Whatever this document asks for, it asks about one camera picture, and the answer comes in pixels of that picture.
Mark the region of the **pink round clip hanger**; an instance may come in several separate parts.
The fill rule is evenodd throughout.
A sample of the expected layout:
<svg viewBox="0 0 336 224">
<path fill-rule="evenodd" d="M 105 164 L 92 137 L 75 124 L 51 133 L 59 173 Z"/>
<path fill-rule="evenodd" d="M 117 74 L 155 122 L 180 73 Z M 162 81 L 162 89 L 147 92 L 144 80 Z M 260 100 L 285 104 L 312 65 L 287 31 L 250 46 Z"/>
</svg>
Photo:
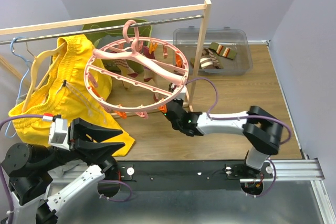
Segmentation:
<svg viewBox="0 0 336 224">
<path fill-rule="evenodd" d="M 100 49 L 94 49 L 84 70 L 84 83 L 89 94 L 107 112 L 121 118 L 134 113 L 147 118 L 147 112 L 158 109 L 168 112 L 168 103 L 183 100 L 189 75 L 188 60 L 174 45 L 157 38 L 141 37 L 135 20 L 128 20 L 122 28 L 123 38 Z M 127 107 L 106 101 L 98 92 L 98 80 L 93 76 L 100 73 L 131 86 L 153 93 L 154 102 L 149 105 Z"/>
</svg>

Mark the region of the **brown striped sock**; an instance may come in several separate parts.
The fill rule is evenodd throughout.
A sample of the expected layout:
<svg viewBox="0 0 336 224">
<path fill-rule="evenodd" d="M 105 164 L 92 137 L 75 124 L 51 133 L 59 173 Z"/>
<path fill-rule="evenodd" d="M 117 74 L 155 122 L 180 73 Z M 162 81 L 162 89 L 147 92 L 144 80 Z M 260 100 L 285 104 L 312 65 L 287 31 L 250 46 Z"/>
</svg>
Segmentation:
<svg viewBox="0 0 336 224">
<path fill-rule="evenodd" d="M 208 48 L 202 50 L 200 66 L 202 69 L 223 69 L 218 57 Z"/>
</svg>

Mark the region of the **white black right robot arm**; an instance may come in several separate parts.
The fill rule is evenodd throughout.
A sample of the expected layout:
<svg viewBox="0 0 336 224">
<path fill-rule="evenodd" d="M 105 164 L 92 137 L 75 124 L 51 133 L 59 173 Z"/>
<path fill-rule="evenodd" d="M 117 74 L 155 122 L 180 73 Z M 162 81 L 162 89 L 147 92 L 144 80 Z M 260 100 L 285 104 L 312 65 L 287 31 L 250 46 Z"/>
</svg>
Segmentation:
<svg viewBox="0 0 336 224">
<path fill-rule="evenodd" d="M 278 154 L 285 127 L 259 106 L 233 114 L 211 114 L 187 111 L 181 101 L 175 99 L 165 105 L 162 113 L 174 130 L 190 137 L 212 134 L 244 136 L 251 149 L 238 171 L 243 178 L 256 178 L 266 159 Z"/>
</svg>

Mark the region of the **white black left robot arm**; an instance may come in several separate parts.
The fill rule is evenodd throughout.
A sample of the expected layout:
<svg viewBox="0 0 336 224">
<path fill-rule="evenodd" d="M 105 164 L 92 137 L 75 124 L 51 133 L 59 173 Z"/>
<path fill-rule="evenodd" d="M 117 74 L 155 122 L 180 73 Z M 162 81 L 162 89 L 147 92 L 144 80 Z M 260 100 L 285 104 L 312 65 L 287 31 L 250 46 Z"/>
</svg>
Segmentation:
<svg viewBox="0 0 336 224">
<path fill-rule="evenodd" d="M 1 163 L 1 173 L 9 211 L 1 223 L 57 223 L 62 209 L 83 195 L 91 185 L 100 197 L 112 200 L 120 190 L 121 175 L 113 154 L 125 147 L 107 140 L 122 130 L 91 124 L 81 118 L 68 123 L 61 115 L 39 115 L 51 123 L 48 146 L 16 143 Z M 88 168 L 62 191 L 45 198 L 53 181 L 50 171 L 72 161 L 85 162 Z"/>
</svg>

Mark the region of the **yellow garment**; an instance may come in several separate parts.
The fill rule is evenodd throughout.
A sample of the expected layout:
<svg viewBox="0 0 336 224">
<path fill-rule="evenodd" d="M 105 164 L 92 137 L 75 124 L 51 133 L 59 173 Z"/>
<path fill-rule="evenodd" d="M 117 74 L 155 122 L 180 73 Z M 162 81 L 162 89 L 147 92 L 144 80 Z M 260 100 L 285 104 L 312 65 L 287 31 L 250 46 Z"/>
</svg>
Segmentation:
<svg viewBox="0 0 336 224">
<path fill-rule="evenodd" d="M 57 46 L 62 44 L 67 48 L 52 57 L 56 64 L 51 69 L 47 83 L 32 93 L 27 110 L 22 113 L 22 102 L 12 108 L 8 115 L 61 114 L 63 119 L 68 120 L 68 126 L 72 120 L 81 118 L 94 125 L 122 130 L 121 135 L 105 142 L 124 143 L 125 146 L 113 156 L 126 156 L 135 144 L 135 139 L 122 129 L 85 87 L 84 69 L 95 49 L 93 43 L 85 35 L 76 35 L 58 38 Z M 112 91 L 112 78 L 96 71 L 91 73 L 98 83 L 95 90 L 106 100 Z M 13 126 L 22 142 L 49 146 L 50 123 L 37 118 L 23 118 L 13 120 Z"/>
</svg>

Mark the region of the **clear plastic bin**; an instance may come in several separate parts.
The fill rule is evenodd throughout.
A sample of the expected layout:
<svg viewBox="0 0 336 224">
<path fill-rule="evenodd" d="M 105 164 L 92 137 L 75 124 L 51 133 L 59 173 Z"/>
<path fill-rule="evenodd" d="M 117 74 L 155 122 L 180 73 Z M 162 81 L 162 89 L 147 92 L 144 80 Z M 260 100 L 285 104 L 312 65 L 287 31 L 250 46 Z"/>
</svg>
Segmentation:
<svg viewBox="0 0 336 224">
<path fill-rule="evenodd" d="M 199 29 L 180 28 L 174 32 L 174 45 L 188 60 L 193 73 Z M 202 46 L 200 76 L 241 76 L 253 68 L 245 32 L 238 29 L 208 29 Z"/>
</svg>

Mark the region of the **green basket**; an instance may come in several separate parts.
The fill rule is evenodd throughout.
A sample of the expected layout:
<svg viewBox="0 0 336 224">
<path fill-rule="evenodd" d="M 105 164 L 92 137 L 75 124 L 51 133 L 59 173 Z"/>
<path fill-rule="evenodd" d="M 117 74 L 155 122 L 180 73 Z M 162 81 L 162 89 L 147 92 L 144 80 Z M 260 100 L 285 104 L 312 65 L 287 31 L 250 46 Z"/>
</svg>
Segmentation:
<svg viewBox="0 0 336 224">
<path fill-rule="evenodd" d="M 134 19 L 136 23 L 144 23 L 147 20 L 144 19 Z M 92 34 L 85 34 L 87 39 L 89 39 L 92 44 L 100 49 L 101 47 L 114 42 L 116 40 L 123 39 L 122 35 L 122 27 L 127 19 L 120 19 L 120 20 L 113 20 L 108 22 L 99 22 L 99 23 L 92 23 L 86 24 L 82 26 L 82 30 L 90 30 L 90 29 L 98 29 L 98 28 L 106 28 L 106 27 L 113 27 L 113 26 L 121 26 L 121 29 L 116 30 L 109 30 L 109 31 L 101 31 Z M 139 34 L 142 37 L 149 37 L 152 35 L 152 25 L 146 25 L 139 28 Z M 129 37 L 134 37 L 134 29 L 130 29 L 128 32 Z M 120 69 L 116 66 L 116 64 L 112 60 L 102 60 L 104 67 L 113 72 L 121 72 Z M 127 61 L 129 66 L 137 73 L 143 72 L 143 66 L 134 62 L 134 61 Z"/>
</svg>

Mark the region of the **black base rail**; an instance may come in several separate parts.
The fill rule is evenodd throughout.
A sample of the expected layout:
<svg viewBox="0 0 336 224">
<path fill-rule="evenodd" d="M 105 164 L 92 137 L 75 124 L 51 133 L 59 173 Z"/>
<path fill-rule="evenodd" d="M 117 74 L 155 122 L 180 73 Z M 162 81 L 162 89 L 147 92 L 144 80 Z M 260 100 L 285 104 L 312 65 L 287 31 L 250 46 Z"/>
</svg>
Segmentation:
<svg viewBox="0 0 336 224">
<path fill-rule="evenodd" d="M 136 191 L 229 190 L 260 196 L 264 181 L 275 179 L 275 168 L 265 161 L 261 170 L 242 160 L 121 161 L 117 170 L 98 182 L 101 197 L 119 201 L 117 193 Z"/>
</svg>

